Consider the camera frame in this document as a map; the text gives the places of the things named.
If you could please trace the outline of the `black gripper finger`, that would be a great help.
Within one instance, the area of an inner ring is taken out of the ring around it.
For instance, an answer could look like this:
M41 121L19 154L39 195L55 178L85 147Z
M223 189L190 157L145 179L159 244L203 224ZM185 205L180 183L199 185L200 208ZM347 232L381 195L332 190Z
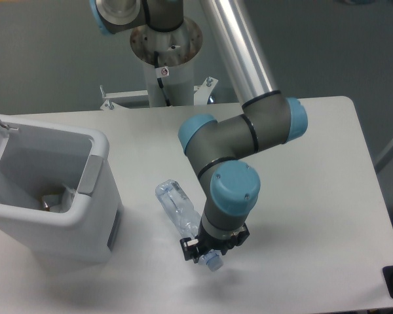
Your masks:
M202 256L202 245L200 241L198 239L185 237L180 239L179 244L181 246L184 259L186 261L192 260L195 264L197 264Z
M246 223L244 223L237 231L234 231L229 239L223 242L221 254L224 256L227 252L235 247L241 246L245 240L250 236L250 231Z

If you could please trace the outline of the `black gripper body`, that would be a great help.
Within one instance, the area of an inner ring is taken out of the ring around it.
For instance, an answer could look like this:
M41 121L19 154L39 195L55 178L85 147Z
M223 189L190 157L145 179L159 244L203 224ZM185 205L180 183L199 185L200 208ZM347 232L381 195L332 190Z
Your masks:
M203 227L200 225L198 235L197 249L200 254L207 254L209 251L219 251L221 254L226 254L229 250L238 246L238 238L232 236L230 239L222 240L211 236Z

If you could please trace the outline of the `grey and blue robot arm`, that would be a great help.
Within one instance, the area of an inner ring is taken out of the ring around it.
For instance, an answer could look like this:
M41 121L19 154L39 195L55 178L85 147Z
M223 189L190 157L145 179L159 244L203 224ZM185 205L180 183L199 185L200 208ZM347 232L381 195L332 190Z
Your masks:
M174 106L168 77L198 53L198 38L182 1L91 1L103 33L131 30L136 56L151 67L164 106ZM201 3L227 66L242 113L224 121L209 114L186 120L178 138L206 195L195 237L180 241L186 260L198 262L206 253L222 254L249 236L246 218L255 206L260 179L243 158L301 137L307 113L298 99L282 95L253 32L243 1Z

